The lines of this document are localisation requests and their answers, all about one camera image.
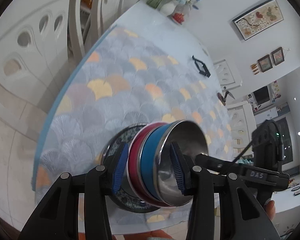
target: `shelf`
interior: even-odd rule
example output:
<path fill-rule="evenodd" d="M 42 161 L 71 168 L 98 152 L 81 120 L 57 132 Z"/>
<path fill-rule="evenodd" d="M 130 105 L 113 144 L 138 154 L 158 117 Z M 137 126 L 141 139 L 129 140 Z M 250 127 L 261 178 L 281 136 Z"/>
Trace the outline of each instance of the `shelf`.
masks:
<path fill-rule="evenodd" d="M 81 2 L 81 4 L 80 4 L 80 10 L 84 11 L 87 14 L 91 13 L 91 10 L 83 2 Z"/>

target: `person's hand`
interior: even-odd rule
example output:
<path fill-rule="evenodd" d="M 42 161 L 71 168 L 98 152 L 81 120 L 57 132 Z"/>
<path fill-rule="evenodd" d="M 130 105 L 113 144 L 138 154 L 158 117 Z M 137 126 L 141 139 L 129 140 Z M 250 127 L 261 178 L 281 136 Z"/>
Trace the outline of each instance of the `person's hand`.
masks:
<path fill-rule="evenodd" d="M 272 221 L 275 216 L 275 206 L 273 200 L 270 200 L 269 203 L 266 205 L 266 213 L 270 218 L 270 220 Z"/>

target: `window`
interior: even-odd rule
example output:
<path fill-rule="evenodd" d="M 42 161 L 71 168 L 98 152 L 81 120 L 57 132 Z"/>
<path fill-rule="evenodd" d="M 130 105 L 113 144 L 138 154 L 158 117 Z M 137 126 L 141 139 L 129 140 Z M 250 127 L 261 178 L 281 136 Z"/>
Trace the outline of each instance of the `window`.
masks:
<path fill-rule="evenodd" d="M 278 124 L 280 134 L 282 136 L 282 141 L 283 141 L 283 155 L 285 157 L 282 164 L 287 164 L 293 161 L 292 144 L 291 144 L 288 123 L 285 117 L 280 120 L 277 120 L 276 123 Z"/>

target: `table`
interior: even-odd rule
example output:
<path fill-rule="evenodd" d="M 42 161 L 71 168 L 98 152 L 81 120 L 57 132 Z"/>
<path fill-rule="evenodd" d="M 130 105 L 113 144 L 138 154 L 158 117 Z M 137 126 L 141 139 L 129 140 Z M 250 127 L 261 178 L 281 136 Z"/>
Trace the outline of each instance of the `table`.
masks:
<path fill-rule="evenodd" d="M 209 78 L 199 74 L 192 55 L 206 64 Z M 232 160 L 229 117 L 217 92 L 220 84 L 205 47 L 186 29 L 138 2 L 97 41 L 56 98 L 34 159 L 36 202 L 62 172 L 77 175 L 96 166 L 104 144 L 133 123 L 194 120 L 205 133 L 209 154 Z M 107 199 L 115 235 L 186 221 L 190 205 L 140 214 Z"/>

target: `framed picture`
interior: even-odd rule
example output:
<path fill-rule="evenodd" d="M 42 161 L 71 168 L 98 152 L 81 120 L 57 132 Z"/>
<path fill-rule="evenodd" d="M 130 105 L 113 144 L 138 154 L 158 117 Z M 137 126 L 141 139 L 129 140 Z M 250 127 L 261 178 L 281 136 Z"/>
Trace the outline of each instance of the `framed picture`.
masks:
<path fill-rule="evenodd" d="M 284 55 L 283 55 L 282 47 L 277 48 L 276 50 L 272 51 L 271 55 L 273 57 L 273 61 L 276 66 L 278 64 L 284 62 Z"/>
<path fill-rule="evenodd" d="M 283 20 L 276 0 L 268 0 L 233 20 L 244 40 Z"/>
<path fill-rule="evenodd" d="M 269 54 L 262 57 L 261 59 L 259 59 L 258 63 L 260 65 L 260 68 L 261 68 L 262 72 L 265 72 L 265 71 L 269 70 L 270 68 L 272 68 L 272 63 L 271 63 L 271 59 L 270 59 Z"/>

